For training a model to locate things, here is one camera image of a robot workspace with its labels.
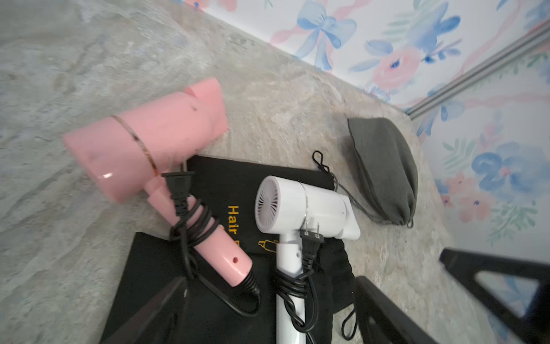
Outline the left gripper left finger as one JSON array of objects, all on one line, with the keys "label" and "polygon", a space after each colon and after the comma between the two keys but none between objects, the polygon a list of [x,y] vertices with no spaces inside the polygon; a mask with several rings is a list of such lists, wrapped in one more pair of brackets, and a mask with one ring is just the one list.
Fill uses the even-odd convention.
[{"label": "left gripper left finger", "polygon": [[183,343],[188,299],[186,278],[173,279],[102,342],[108,344]]}]

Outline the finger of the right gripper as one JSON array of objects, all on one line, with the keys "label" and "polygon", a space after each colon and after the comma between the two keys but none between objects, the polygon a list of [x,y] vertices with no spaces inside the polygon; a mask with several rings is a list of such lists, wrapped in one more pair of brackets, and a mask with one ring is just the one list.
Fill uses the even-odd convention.
[{"label": "finger of the right gripper", "polygon": [[549,265],[449,248],[440,262],[487,309],[498,343],[549,342]]}]

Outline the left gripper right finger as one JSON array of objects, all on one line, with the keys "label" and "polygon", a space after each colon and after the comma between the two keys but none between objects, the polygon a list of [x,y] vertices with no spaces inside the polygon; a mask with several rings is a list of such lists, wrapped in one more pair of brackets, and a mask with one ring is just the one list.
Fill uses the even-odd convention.
[{"label": "left gripper right finger", "polygon": [[436,344],[368,278],[355,278],[355,315],[364,343]]}]

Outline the plain black pouch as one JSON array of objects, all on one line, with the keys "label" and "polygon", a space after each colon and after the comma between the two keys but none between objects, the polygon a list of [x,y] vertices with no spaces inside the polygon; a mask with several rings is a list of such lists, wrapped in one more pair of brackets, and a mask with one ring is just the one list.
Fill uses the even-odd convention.
[{"label": "plain black pouch", "polygon": [[[150,324],[144,343],[276,343],[276,241],[275,235],[259,231],[239,240],[252,258],[262,294],[256,317],[238,315],[195,279],[186,295],[177,292],[166,302]],[[179,243],[137,233],[101,340],[107,341],[182,275]],[[317,343],[330,343],[334,314],[352,302],[348,284],[354,277],[343,241],[325,240],[312,279],[319,301],[319,319],[312,335]]]}]

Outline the white hair dryer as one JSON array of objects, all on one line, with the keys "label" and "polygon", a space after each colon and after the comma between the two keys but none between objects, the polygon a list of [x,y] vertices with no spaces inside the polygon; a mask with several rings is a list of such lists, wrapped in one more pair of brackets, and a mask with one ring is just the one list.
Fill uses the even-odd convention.
[{"label": "white hair dryer", "polygon": [[313,343],[320,306],[314,263],[326,238],[357,240],[360,228],[349,197],[309,184],[267,176],[254,206],[256,225],[276,234],[276,342]]}]

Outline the grey drawstring pouch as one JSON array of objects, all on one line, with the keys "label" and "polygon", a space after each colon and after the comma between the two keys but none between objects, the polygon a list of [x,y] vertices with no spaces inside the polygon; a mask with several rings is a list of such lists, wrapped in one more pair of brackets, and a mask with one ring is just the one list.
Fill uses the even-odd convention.
[{"label": "grey drawstring pouch", "polygon": [[366,209],[338,181],[324,155],[316,150],[312,160],[322,172],[332,176],[335,191],[342,189],[352,206],[379,225],[414,227],[418,200],[418,169],[410,147],[398,127],[386,118],[349,118],[360,189]]}]

